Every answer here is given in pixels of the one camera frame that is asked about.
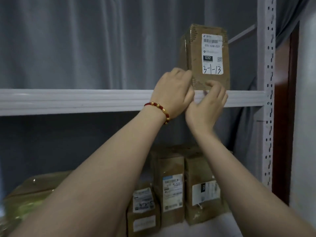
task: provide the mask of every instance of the person's right arm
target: person's right arm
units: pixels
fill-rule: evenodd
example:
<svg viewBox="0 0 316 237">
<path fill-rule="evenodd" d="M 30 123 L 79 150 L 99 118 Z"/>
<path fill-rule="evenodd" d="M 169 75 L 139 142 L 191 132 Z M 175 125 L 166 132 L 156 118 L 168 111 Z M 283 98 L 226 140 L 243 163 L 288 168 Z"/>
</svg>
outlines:
<svg viewBox="0 0 316 237">
<path fill-rule="evenodd" d="M 244 237 L 315 237 L 316 231 L 263 186 L 217 139 L 212 128 L 227 100 L 218 82 L 200 104 L 186 111 L 186 121 L 206 156 Z"/>
</svg>

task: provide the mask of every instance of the person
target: person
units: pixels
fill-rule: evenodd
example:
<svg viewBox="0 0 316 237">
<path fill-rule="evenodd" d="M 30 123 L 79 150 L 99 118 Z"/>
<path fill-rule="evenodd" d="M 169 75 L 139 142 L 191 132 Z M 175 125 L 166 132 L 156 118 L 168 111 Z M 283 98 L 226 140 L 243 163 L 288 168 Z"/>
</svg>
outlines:
<svg viewBox="0 0 316 237">
<path fill-rule="evenodd" d="M 191 71 L 174 68 L 158 81 L 151 97 L 173 119 L 185 119 L 206 156 L 233 216 L 247 236 L 316 236 L 308 223 L 265 188 L 213 134 L 227 100 L 224 87 L 211 90 L 196 104 Z M 150 147 L 166 121 L 159 108 L 146 105 L 108 139 L 31 213 L 11 237 L 114 236 L 131 199 Z"/>
</svg>

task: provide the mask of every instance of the bracelet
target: bracelet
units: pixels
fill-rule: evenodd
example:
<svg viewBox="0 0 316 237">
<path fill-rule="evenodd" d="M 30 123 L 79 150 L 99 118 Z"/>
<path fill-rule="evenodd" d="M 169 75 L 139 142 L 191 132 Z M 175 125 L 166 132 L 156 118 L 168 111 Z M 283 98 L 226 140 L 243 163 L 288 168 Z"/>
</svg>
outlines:
<svg viewBox="0 0 316 237">
<path fill-rule="evenodd" d="M 148 102 L 144 106 L 147 106 L 147 105 L 154 105 L 157 108 L 159 108 L 160 110 L 162 110 L 162 112 L 166 115 L 166 122 L 164 123 L 164 125 L 168 124 L 168 122 L 170 121 L 169 114 L 167 113 L 167 111 L 161 105 L 159 105 L 159 104 L 157 104 L 155 102 Z"/>
</svg>

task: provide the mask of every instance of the white sticker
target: white sticker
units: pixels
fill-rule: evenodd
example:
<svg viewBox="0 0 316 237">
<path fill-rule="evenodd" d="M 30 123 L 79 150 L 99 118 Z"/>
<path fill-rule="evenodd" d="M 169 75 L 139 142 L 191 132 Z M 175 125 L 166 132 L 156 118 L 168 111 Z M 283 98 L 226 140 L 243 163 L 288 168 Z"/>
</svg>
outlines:
<svg viewBox="0 0 316 237">
<path fill-rule="evenodd" d="M 150 216 L 142 219 L 134 220 L 133 231 L 141 231 L 143 229 L 149 229 L 156 226 L 156 216 Z"/>
<path fill-rule="evenodd" d="M 182 174 L 165 176 L 162 179 L 163 211 L 171 211 L 183 206 Z"/>
<path fill-rule="evenodd" d="M 155 202 L 150 188 L 134 191 L 133 193 L 133 213 L 144 213 L 153 210 Z"/>
<path fill-rule="evenodd" d="M 192 186 L 192 206 L 204 201 L 218 199 L 220 196 L 221 190 L 216 180 Z"/>
<path fill-rule="evenodd" d="M 203 74 L 222 75 L 224 73 L 222 47 L 222 36 L 202 34 Z"/>
</svg>

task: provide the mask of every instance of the perforated metal post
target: perforated metal post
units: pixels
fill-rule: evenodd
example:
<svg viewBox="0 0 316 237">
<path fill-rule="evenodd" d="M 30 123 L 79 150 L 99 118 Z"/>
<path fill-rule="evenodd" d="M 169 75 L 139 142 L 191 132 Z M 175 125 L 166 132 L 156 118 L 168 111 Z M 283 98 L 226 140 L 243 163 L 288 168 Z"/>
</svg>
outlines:
<svg viewBox="0 0 316 237">
<path fill-rule="evenodd" d="M 258 157 L 262 157 L 261 181 L 270 190 L 272 190 L 276 1 L 258 0 L 257 29 L 258 90 L 266 92 L 267 100 L 256 114 L 255 120 L 259 126 Z"/>
</svg>

